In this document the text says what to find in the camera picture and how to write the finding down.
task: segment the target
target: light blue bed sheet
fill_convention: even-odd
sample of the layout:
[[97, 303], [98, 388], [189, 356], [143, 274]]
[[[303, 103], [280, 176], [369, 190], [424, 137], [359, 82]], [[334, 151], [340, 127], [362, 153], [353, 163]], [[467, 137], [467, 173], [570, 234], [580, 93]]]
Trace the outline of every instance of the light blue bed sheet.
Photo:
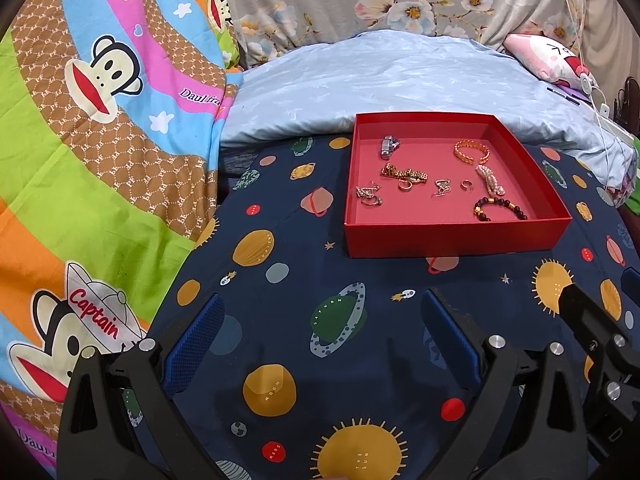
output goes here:
[[365, 32], [304, 46], [245, 72], [221, 144], [350, 132], [361, 112], [476, 112], [496, 115], [521, 142], [580, 158], [601, 183], [621, 189], [626, 171], [635, 173], [636, 150], [601, 133], [587, 104], [575, 106], [548, 86], [475, 41]]

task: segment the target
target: black beaded bracelet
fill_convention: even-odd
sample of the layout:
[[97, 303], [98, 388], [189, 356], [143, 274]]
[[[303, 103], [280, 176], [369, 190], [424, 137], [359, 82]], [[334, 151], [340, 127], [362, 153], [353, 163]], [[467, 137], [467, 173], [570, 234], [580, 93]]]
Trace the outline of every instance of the black beaded bracelet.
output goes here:
[[527, 215], [524, 214], [522, 209], [520, 209], [515, 204], [512, 204], [505, 198], [490, 198], [485, 196], [476, 202], [474, 206], [474, 215], [478, 217], [481, 222], [490, 222], [491, 219], [482, 211], [482, 206], [485, 204], [496, 204], [511, 209], [515, 214], [518, 220], [527, 220]]

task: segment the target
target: orange bracelet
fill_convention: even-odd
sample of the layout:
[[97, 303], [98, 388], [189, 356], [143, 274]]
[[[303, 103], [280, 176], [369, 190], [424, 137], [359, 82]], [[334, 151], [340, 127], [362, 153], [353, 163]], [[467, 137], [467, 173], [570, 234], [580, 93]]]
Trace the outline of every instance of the orange bracelet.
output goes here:
[[461, 153], [460, 148], [475, 148], [476, 150], [480, 150], [481, 152], [483, 152], [484, 155], [478, 161], [478, 164], [484, 164], [489, 158], [489, 155], [491, 154], [491, 152], [489, 151], [489, 148], [486, 147], [481, 142], [478, 142], [477, 140], [459, 140], [458, 142], [456, 142], [456, 145], [453, 147], [453, 154], [457, 158], [459, 158], [462, 162], [465, 162], [466, 164], [473, 164], [474, 163], [473, 157], [465, 155], [464, 153]]

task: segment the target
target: pen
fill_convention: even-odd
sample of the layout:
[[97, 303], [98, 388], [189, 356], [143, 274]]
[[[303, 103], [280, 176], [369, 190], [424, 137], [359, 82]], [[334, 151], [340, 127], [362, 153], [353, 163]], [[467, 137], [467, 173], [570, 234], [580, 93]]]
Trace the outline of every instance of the pen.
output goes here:
[[574, 99], [574, 98], [572, 98], [572, 97], [569, 97], [568, 95], [565, 95], [565, 94], [563, 94], [562, 92], [559, 92], [559, 91], [557, 91], [557, 90], [554, 90], [553, 88], [546, 87], [546, 89], [547, 89], [547, 90], [549, 90], [550, 92], [553, 92], [554, 94], [559, 95], [560, 97], [564, 97], [564, 98], [565, 98], [567, 101], [569, 101], [570, 103], [573, 103], [573, 104], [574, 104], [574, 105], [576, 105], [576, 106], [580, 106], [580, 101], [578, 101], [578, 100], [576, 100], [576, 99]]

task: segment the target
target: plush toy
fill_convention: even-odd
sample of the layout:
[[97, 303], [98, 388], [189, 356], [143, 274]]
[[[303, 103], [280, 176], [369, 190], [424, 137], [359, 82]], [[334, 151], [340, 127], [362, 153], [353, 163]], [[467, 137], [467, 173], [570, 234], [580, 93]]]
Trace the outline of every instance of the plush toy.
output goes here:
[[591, 87], [597, 86], [590, 70], [567, 47], [545, 36], [509, 34], [504, 47], [534, 76], [558, 86], [583, 91], [580, 77], [587, 77]]

